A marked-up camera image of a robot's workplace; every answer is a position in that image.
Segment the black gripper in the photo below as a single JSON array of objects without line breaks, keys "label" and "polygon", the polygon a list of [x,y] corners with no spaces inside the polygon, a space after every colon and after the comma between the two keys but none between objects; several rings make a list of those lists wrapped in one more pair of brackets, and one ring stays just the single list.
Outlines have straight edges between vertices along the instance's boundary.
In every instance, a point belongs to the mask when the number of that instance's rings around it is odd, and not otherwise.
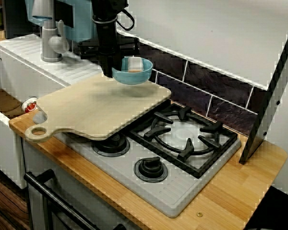
[{"label": "black gripper", "polygon": [[[135,37],[123,36],[117,32],[116,25],[109,23],[96,25],[97,38],[80,42],[78,45],[82,59],[120,57],[140,54],[140,41]],[[111,71],[118,69],[118,61],[115,59],[100,59],[99,65],[106,77],[111,77]]]}]

